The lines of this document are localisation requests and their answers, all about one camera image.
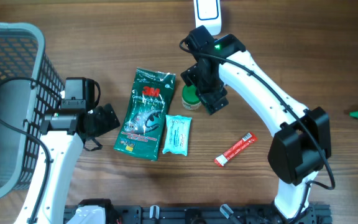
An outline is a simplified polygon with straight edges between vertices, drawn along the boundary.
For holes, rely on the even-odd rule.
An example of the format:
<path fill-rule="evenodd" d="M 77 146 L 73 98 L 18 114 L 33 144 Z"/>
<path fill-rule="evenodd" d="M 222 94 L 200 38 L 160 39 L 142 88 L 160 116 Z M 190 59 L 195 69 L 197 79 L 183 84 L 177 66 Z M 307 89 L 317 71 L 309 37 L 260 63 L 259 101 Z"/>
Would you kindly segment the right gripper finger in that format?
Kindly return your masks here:
<path fill-rule="evenodd" d="M 182 72 L 180 76 L 186 86 L 194 86 L 198 89 L 199 68 L 197 63 Z"/>
<path fill-rule="evenodd" d="M 227 98 L 218 91 L 201 94 L 201 102 L 209 115 L 214 114 L 229 104 Z"/>

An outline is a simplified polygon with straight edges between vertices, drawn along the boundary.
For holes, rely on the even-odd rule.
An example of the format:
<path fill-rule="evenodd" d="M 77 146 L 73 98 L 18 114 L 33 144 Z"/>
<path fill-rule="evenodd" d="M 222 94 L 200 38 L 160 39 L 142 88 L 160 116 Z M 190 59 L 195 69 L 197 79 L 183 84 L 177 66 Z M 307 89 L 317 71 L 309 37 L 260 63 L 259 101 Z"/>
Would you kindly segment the green lid small jar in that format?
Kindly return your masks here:
<path fill-rule="evenodd" d="M 200 99 L 196 95 L 196 87 L 194 85 L 185 85 L 181 93 L 182 105 L 187 110 L 197 110 L 201 106 Z"/>

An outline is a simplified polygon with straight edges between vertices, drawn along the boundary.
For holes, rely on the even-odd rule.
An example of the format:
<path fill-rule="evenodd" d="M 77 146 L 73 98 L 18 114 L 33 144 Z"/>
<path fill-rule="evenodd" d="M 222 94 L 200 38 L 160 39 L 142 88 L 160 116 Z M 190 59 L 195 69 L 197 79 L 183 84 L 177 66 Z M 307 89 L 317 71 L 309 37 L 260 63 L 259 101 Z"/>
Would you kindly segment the green 3M glove packet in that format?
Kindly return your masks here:
<path fill-rule="evenodd" d="M 156 161 L 176 75 L 138 68 L 114 150 Z"/>

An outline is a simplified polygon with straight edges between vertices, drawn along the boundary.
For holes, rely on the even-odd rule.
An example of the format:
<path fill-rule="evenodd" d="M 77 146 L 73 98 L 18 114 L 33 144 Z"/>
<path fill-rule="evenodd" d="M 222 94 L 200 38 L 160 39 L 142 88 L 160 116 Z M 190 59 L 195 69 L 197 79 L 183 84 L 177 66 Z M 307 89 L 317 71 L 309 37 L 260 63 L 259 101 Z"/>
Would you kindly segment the light green wipes pack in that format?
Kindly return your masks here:
<path fill-rule="evenodd" d="M 163 154 L 188 154 L 188 140 L 192 118 L 180 115 L 166 115 L 167 133 L 163 147 Z"/>

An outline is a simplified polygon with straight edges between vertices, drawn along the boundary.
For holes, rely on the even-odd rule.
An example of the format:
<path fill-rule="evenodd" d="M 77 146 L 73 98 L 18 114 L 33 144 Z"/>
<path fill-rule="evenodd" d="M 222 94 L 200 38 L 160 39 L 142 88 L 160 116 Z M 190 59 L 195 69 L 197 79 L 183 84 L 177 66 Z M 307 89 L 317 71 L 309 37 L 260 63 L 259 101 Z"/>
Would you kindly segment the red snack packet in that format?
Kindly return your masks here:
<path fill-rule="evenodd" d="M 232 158 L 236 157 L 241 153 L 245 148 L 249 147 L 257 141 L 257 137 L 253 133 L 247 133 L 243 136 L 238 142 L 236 142 L 232 147 L 225 151 L 220 156 L 214 159 L 214 163 L 219 167 L 224 167 L 227 162 Z"/>

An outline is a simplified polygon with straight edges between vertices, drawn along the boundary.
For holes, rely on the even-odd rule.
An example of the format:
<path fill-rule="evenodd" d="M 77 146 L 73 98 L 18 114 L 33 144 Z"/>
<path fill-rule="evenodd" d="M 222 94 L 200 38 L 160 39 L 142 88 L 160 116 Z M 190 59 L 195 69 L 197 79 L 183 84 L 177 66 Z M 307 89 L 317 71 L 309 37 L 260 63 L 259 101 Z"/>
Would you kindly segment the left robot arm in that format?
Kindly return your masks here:
<path fill-rule="evenodd" d="M 63 223 L 76 162 L 86 141 L 95 141 L 120 122 L 110 104 L 99 105 L 101 89 L 89 78 L 67 78 L 60 105 L 40 125 L 39 154 L 16 223 Z"/>

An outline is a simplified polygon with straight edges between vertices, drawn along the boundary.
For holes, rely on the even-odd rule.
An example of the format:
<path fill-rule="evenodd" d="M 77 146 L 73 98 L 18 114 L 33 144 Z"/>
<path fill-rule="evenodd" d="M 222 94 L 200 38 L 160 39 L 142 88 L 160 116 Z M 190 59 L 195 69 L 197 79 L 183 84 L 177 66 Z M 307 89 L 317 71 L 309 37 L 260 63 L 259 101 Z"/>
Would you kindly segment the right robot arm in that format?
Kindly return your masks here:
<path fill-rule="evenodd" d="M 315 205 L 308 202 L 314 185 L 335 188 L 331 157 L 329 116 L 320 107 L 310 110 L 285 93 L 257 65 L 245 45 L 234 35 L 215 39 L 200 26 L 190 31 L 179 47 L 196 63 L 181 77 L 196 88 L 209 114 L 228 104 L 226 86 L 236 91 L 259 115 L 273 141 L 268 162 L 279 179 L 272 215 L 267 223 L 320 223 Z"/>

